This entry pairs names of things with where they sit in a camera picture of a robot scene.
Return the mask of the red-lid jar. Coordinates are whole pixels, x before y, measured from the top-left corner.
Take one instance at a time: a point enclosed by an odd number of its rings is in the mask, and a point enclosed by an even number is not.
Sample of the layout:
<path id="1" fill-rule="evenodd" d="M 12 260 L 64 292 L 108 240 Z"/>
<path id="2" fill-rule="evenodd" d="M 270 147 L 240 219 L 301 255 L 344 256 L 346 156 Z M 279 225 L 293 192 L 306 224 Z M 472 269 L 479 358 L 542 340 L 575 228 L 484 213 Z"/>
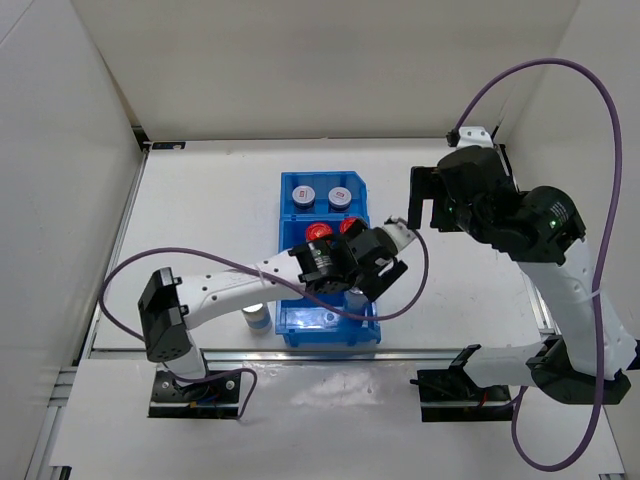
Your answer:
<path id="1" fill-rule="evenodd" d="M 331 241 L 333 239 L 333 229 L 325 222 L 311 223 L 305 230 L 305 240 L 315 242 L 319 240 Z"/>
<path id="2" fill-rule="evenodd" d="M 367 222 L 361 217 L 348 217 L 345 218 L 339 227 L 340 233 L 342 235 L 350 235 L 355 236 L 361 233 L 362 231 L 368 229 Z"/>

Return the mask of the white-lid jar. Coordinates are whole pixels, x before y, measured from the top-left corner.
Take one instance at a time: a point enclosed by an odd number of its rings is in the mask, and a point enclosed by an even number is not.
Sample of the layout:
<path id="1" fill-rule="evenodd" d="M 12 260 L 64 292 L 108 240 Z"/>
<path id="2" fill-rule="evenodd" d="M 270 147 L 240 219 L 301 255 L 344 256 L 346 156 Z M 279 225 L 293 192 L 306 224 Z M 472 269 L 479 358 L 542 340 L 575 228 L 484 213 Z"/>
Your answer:
<path id="1" fill-rule="evenodd" d="M 328 192 L 329 211 L 332 213 L 348 211 L 351 203 L 352 194 L 346 187 L 334 187 Z"/>
<path id="2" fill-rule="evenodd" d="M 315 205 L 316 193 L 310 185 L 298 185 L 292 190 L 291 198 L 297 211 L 311 211 Z"/>

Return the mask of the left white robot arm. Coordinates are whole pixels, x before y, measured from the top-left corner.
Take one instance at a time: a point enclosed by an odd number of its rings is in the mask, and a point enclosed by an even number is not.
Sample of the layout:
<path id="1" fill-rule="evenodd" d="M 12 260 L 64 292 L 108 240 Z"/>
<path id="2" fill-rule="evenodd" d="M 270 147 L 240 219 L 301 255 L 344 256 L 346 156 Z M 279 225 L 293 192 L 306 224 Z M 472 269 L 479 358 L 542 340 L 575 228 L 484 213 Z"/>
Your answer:
<path id="1" fill-rule="evenodd" d="M 191 332 L 244 307 L 306 298 L 327 308 L 327 295 L 353 288 L 374 301 L 406 270 L 399 253 L 416 238 L 400 218 L 370 228 L 355 221 L 345 233 L 307 241 L 253 265 L 229 262 L 225 271 L 178 277 L 155 271 L 137 307 L 146 355 L 173 377 L 188 400 L 206 395 L 208 368 Z"/>

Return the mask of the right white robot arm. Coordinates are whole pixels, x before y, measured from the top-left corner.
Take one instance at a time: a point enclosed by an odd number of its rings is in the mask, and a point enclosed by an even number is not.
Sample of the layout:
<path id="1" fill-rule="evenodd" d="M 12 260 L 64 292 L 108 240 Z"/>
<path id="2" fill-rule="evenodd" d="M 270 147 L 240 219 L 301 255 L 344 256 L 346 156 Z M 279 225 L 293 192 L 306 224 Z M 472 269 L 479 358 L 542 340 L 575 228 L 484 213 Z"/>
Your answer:
<path id="1" fill-rule="evenodd" d="M 552 186 L 520 190 L 484 134 L 458 142 L 434 167 L 412 169 L 409 226 L 420 227 L 429 200 L 432 228 L 465 232 L 508 255 L 536 287 L 560 332 L 520 347 L 470 345 L 446 369 L 424 374 L 457 400 L 511 385 L 536 387 L 563 404 L 588 405 L 602 360 L 602 402 L 617 405 L 631 388 L 625 373 L 637 367 L 639 345 L 592 284 L 595 268 L 577 207 Z"/>

